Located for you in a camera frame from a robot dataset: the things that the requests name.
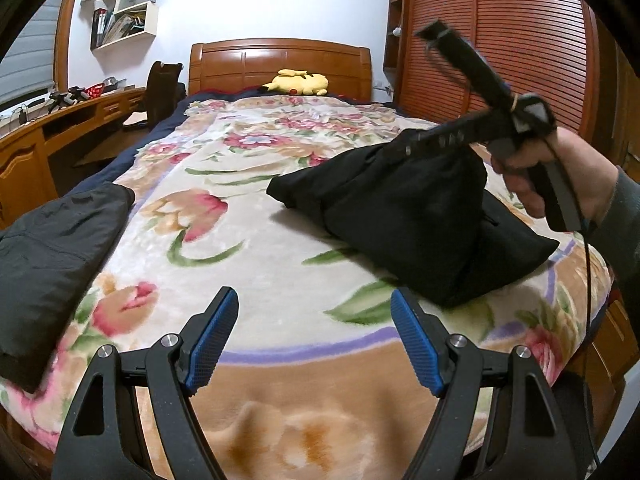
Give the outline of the right forearm grey sleeve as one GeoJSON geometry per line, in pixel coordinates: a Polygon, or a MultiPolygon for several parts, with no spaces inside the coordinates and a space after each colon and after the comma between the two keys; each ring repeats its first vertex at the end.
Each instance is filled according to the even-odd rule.
{"type": "Polygon", "coordinates": [[[590,244],[621,282],[639,277],[639,219],[639,185],[620,169],[608,211],[590,244]]]}

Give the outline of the person's right hand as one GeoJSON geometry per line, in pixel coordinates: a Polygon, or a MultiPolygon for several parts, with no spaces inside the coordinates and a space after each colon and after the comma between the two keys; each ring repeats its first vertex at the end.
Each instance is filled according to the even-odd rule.
{"type": "Polygon", "coordinates": [[[527,213],[544,218],[557,198],[565,196],[571,211],[601,223],[614,195],[618,169],[577,133],[556,128],[544,138],[530,139],[507,158],[491,157],[527,213]]]}

